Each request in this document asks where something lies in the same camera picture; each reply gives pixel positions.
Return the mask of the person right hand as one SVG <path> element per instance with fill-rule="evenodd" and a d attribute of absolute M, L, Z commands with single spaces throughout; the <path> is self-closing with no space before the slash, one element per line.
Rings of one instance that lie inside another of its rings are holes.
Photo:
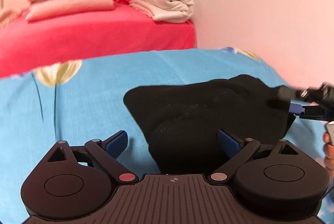
<path fill-rule="evenodd" d="M 325 132 L 323 136 L 323 141 L 325 142 L 324 145 L 324 165 L 331 177 L 334 177 L 334 147 L 331 145 L 331 138 L 330 135 Z"/>

